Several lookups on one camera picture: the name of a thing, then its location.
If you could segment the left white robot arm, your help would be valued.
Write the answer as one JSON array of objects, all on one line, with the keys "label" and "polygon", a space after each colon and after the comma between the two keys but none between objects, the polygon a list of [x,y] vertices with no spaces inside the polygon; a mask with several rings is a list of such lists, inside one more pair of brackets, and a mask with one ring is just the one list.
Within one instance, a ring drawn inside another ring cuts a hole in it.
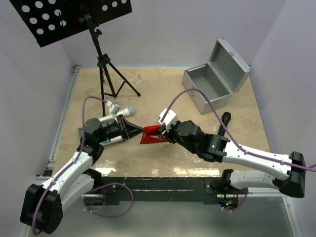
[{"label": "left white robot arm", "polygon": [[80,145],[73,157],[57,173],[40,185],[32,184],[25,193],[20,221],[32,228],[34,235],[53,233],[67,207],[81,195],[102,189],[102,175],[91,169],[104,151],[103,142],[122,137],[129,140],[144,132],[124,116],[103,125],[91,118],[82,127]]}]

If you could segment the grey compartment tray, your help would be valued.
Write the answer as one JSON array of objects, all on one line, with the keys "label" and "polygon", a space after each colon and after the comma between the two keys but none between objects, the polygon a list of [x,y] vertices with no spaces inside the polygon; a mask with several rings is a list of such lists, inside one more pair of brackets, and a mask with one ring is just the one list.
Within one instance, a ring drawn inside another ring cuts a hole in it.
[{"label": "grey compartment tray", "polygon": [[[79,141],[81,141],[82,127],[78,128],[78,134],[79,134]],[[112,139],[105,139],[104,141],[101,141],[100,145],[107,146],[107,145],[111,145],[111,144],[122,142],[122,141],[123,141],[123,138],[121,136],[117,136],[117,137],[112,138]]]}]

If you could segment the red first aid pouch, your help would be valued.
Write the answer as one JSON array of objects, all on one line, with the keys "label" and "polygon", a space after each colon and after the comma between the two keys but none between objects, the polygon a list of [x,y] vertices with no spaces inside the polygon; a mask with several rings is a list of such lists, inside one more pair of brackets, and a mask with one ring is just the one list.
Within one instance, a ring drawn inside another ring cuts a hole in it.
[{"label": "red first aid pouch", "polygon": [[160,132],[161,125],[150,125],[144,127],[140,144],[166,143],[168,139]]}]

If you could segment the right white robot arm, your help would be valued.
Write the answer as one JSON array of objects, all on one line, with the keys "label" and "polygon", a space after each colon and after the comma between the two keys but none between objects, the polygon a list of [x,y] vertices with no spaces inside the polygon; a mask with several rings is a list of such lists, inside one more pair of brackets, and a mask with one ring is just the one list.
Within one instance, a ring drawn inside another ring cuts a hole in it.
[{"label": "right white robot arm", "polygon": [[231,163],[251,171],[224,171],[220,189],[226,194],[246,188],[271,188],[293,198],[305,196],[305,160],[302,153],[273,154],[235,144],[232,140],[204,133],[192,121],[177,121],[163,132],[172,144],[179,144],[207,162]]}]

